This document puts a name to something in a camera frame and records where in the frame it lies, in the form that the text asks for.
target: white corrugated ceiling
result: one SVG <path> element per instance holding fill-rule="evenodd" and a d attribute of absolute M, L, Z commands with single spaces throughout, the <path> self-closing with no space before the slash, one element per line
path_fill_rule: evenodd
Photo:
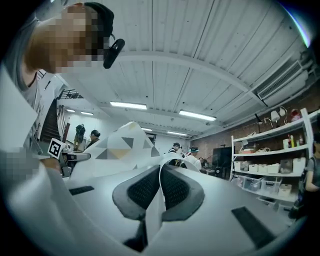
<path fill-rule="evenodd" d="M 199 135 L 214 127 L 176 117 L 180 110 L 215 116 L 223 126 L 265 109 L 246 91 L 303 45 L 290 17 L 269 0 L 97 2 L 114 12 L 113 34 L 125 40 L 123 52 L 111 69 L 62 76 L 108 115 L 154 129 Z M 153 111 L 104 105 L 110 101 Z"/>

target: dark hair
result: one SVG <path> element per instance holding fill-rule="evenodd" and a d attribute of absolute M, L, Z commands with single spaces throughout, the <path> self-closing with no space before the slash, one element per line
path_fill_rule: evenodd
<path fill-rule="evenodd" d="M 94 136 L 96 136 L 97 138 L 100 137 L 100 133 L 99 133 L 97 130 L 93 130 L 93 131 L 90 133 L 90 135 L 94 135 Z"/>
<path fill-rule="evenodd" d="M 98 56 L 103 52 L 105 38 L 109 38 L 113 31 L 114 13 L 98 2 L 85 2 L 84 6 L 97 12 L 97 19 L 91 19 L 91 24 L 97 26 L 97 31 L 91 32 L 91 55 Z"/>

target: white wall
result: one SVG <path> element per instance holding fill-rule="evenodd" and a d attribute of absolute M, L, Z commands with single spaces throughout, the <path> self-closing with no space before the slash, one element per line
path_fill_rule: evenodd
<path fill-rule="evenodd" d="M 180 144 L 184 152 L 187 152 L 190 147 L 190 140 L 160 134 L 156 135 L 154 146 L 159 151 L 160 155 L 163 155 L 164 153 L 168 153 L 175 142 L 178 142 Z"/>
<path fill-rule="evenodd" d="M 76 127 L 84 124 L 85 133 L 84 138 L 90 139 L 90 133 L 92 130 L 98 130 L 100 139 L 107 137 L 110 133 L 117 130 L 119 127 L 125 125 L 125 123 L 112 118 L 100 119 L 95 116 L 88 116 L 78 113 L 64 113 L 65 123 L 70 123 L 70 128 L 66 139 L 70 142 L 74 142 L 76 136 Z"/>

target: headset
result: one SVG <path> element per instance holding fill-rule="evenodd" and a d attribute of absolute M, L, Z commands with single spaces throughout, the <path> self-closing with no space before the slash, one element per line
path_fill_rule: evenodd
<path fill-rule="evenodd" d="M 110 69 L 112 64 L 115 62 L 116 58 L 118 57 L 119 53 L 124 48 L 126 42 L 122 38 L 116 40 L 115 36 L 111 33 L 111 36 L 114 39 L 113 45 L 105 51 L 103 54 L 103 67 L 105 69 Z"/>

